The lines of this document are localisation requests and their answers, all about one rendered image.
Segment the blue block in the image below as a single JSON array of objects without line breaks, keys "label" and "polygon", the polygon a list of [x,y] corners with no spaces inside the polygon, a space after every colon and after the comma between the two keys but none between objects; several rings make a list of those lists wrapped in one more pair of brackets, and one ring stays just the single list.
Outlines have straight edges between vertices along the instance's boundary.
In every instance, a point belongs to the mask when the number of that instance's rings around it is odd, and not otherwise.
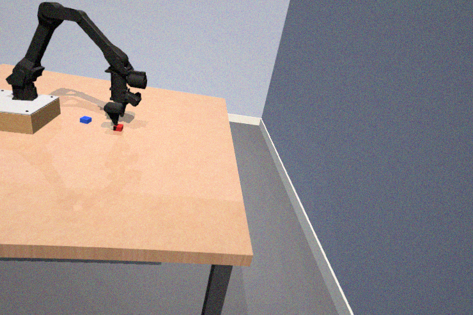
[{"label": "blue block", "polygon": [[87,117],[87,116],[84,116],[82,118],[79,118],[79,123],[84,123],[84,124],[88,124],[88,123],[91,123],[92,120],[90,117]]}]

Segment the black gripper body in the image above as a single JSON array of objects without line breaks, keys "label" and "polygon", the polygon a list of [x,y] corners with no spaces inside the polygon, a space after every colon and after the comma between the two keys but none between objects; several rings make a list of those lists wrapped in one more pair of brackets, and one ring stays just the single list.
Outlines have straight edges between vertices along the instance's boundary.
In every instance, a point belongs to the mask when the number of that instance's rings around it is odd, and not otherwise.
[{"label": "black gripper body", "polygon": [[109,90],[111,90],[111,97],[110,100],[113,100],[113,102],[107,102],[104,105],[104,111],[105,112],[113,112],[113,113],[122,113],[124,106],[122,105],[126,100],[122,100],[122,95],[123,92],[126,92],[126,89],[128,89],[128,86],[123,86],[123,87],[117,87],[111,85]]}]

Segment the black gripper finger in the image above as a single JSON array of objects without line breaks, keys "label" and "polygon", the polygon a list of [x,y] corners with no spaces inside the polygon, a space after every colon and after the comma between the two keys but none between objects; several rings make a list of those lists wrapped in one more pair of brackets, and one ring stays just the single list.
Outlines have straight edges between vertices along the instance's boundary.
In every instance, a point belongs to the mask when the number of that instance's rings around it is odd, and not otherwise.
[{"label": "black gripper finger", "polygon": [[127,105],[128,105],[128,102],[124,102],[122,105],[124,106],[124,109],[123,109],[123,113],[120,114],[120,116],[121,116],[121,117],[124,117],[125,109],[126,109],[126,107],[127,107]]},{"label": "black gripper finger", "polygon": [[109,115],[109,117],[110,117],[111,121],[113,122],[113,124],[114,124],[114,125],[117,125],[117,124],[118,124],[119,115],[122,114],[123,112],[120,113],[120,114],[118,114],[118,113],[113,113],[113,112],[106,112],[106,113]]}]

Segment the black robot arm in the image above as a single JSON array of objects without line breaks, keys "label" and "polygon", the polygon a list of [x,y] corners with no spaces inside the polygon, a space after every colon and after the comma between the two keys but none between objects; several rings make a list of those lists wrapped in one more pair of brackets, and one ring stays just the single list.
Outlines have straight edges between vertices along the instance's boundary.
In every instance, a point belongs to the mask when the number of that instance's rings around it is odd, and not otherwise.
[{"label": "black robot arm", "polygon": [[[105,73],[111,73],[111,85],[117,87],[127,86],[146,89],[146,72],[135,71],[129,63],[128,56],[117,46],[113,45],[105,34],[97,28],[87,14],[82,10],[65,8],[59,3],[42,2],[38,7],[37,14],[39,25],[36,29],[29,48],[24,58],[14,67],[12,74],[6,78],[8,84],[12,85],[12,100],[33,101],[38,93],[36,82],[42,76],[44,66],[41,66],[41,59],[57,27],[64,20],[76,22],[82,30],[101,49],[110,67]],[[139,105],[141,94],[126,89],[123,92],[122,100],[126,100],[133,107]]]}]

